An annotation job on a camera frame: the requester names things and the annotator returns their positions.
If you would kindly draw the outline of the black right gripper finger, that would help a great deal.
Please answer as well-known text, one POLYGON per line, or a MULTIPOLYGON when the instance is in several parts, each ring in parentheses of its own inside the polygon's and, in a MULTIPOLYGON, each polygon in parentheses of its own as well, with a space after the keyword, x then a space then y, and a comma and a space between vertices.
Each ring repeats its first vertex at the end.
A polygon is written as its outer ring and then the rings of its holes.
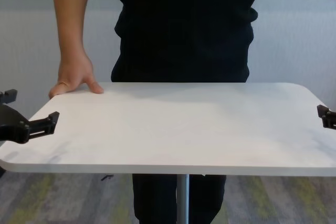
POLYGON ((327 108, 324 105, 318 105, 317 106, 317 112, 318 117, 322 120, 322 125, 324 128, 327 129, 336 129, 335 120, 336 120, 336 114, 335 112, 330 111, 329 108, 327 108))

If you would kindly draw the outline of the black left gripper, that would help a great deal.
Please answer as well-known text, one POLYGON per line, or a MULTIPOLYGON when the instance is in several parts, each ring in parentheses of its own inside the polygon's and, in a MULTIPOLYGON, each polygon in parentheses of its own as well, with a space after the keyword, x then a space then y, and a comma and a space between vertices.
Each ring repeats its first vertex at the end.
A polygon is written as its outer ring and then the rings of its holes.
MULTIPOLYGON (((10 89, 0 93, 0 102, 16 101, 17 90, 10 89)), ((44 119, 28 121, 13 108, 1 104, 1 141, 25 144, 28 140, 54 134, 59 112, 53 112, 44 119)))

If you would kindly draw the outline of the person's right hand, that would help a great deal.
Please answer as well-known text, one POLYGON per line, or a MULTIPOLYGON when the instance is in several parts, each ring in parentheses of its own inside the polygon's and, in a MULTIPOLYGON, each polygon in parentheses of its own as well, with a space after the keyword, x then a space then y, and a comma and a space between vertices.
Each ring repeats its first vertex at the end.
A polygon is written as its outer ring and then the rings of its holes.
POLYGON ((94 77, 92 62, 83 49, 61 52, 58 80, 50 89, 49 98, 75 91, 82 84, 86 84, 92 93, 103 93, 94 77))

